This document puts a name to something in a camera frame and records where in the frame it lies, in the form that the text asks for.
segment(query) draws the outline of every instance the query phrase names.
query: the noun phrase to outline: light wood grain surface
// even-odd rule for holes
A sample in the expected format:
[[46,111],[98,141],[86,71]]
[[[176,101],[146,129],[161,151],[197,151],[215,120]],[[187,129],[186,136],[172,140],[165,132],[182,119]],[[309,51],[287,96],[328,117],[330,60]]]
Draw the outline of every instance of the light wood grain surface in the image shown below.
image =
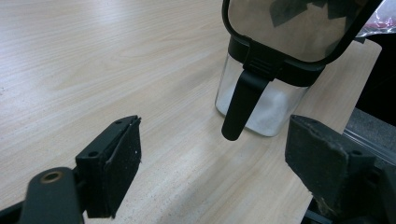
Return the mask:
[[[229,34],[221,1],[3,1],[0,209],[112,121],[138,115],[142,164],[115,219],[86,223],[300,223],[311,196],[280,135],[220,133]],[[341,133],[380,47],[352,43],[296,113]]]

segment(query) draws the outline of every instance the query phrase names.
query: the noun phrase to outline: wooden table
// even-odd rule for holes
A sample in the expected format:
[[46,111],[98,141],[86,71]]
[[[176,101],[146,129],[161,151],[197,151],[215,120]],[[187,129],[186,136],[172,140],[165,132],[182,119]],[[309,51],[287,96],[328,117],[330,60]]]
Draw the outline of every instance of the wooden table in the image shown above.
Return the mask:
[[[300,223],[311,196],[280,135],[225,140],[215,98],[229,34],[221,1],[5,1],[0,7],[0,209],[112,121],[142,118],[143,158],[114,220]],[[296,114],[341,133],[380,47],[354,42]]]

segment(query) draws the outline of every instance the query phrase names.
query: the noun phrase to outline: clear glass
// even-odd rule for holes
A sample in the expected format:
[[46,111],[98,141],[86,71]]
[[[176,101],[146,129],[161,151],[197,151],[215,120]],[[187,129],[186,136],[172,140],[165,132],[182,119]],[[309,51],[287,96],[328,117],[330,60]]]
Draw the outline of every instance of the clear glass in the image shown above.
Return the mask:
[[[242,71],[242,64],[228,55],[216,97],[216,109],[224,116]],[[264,136],[277,135],[307,90],[307,87],[291,86],[278,79],[270,82],[250,115],[246,128]]]
[[231,0],[231,26],[263,45],[304,62],[333,52],[364,0]]

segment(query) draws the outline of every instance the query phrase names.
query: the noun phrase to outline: black handle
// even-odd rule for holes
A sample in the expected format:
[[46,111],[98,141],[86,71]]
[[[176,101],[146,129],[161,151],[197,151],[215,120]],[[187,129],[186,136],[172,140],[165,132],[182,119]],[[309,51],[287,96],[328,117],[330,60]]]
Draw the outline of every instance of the black handle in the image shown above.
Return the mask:
[[221,132],[230,141],[238,139],[269,80],[244,70],[239,77]]

